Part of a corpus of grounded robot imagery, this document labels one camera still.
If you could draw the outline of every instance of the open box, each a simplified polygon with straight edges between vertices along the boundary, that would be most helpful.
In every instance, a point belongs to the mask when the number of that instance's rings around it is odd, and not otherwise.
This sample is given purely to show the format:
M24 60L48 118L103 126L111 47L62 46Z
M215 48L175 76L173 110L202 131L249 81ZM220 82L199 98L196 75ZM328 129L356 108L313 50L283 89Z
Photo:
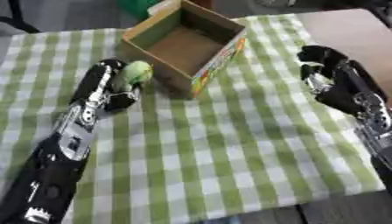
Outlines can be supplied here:
M129 60L145 60L170 90L195 97L242 48L245 27L184 1L122 35Z

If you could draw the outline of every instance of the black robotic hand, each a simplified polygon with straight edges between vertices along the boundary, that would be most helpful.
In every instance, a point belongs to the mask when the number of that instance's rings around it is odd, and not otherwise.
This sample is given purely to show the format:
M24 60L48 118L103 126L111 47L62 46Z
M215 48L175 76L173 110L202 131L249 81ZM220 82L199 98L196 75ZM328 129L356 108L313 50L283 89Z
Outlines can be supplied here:
M311 88L318 102L358 117L366 110L366 105L359 102L363 100L361 98L373 98L374 104L387 100L366 69L341 52L326 46L307 45L298 57L306 63L301 66L301 79ZM325 84L318 75L331 83Z
M127 64L105 59L92 66L52 134L33 151L0 205L0 224L61 223L88 162L94 126L103 114L138 100L140 83L117 93L112 81Z

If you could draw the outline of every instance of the green object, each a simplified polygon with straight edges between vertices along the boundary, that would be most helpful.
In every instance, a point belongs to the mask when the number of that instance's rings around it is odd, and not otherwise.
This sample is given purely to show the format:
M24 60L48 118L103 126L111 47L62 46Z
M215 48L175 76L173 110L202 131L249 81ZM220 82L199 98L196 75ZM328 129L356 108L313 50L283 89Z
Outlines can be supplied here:
M118 5L138 19L146 19L148 9L160 0L117 0Z
M152 78L152 66L145 61L134 61L122 70L122 75L128 84L146 82Z
M313 41L298 18L236 21L248 27L245 49L198 99L153 82L97 123L66 223L188 223L383 189L350 120L299 80L296 54ZM122 33L12 37L0 69L0 191Z

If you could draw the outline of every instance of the green and white tablecloth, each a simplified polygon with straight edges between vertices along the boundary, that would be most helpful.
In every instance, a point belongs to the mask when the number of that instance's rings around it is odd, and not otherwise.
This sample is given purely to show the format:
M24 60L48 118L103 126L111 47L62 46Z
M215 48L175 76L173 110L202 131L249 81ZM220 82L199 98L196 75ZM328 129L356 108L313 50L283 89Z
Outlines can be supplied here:
M99 122L65 223L182 223L383 188L350 122L299 81L296 53L312 42L299 20L238 21L248 27L244 52L197 100L151 85L128 113ZM2 186L121 33L12 39L0 71Z

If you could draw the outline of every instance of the robotic arm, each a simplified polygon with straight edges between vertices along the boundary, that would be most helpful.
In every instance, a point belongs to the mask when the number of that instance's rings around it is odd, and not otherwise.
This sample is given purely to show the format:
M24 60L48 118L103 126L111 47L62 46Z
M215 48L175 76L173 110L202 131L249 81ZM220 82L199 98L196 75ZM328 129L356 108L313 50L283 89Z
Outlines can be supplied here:
M123 83L123 88L112 85L124 80L116 77L126 66L120 60L105 59L87 71L68 111L30 155L3 197L0 223L61 223L88 162L96 122L138 100L142 82Z
M315 99L353 116L357 134L374 158L392 170L392 112L387 96L357 61L332 48L304 46L301 80Z

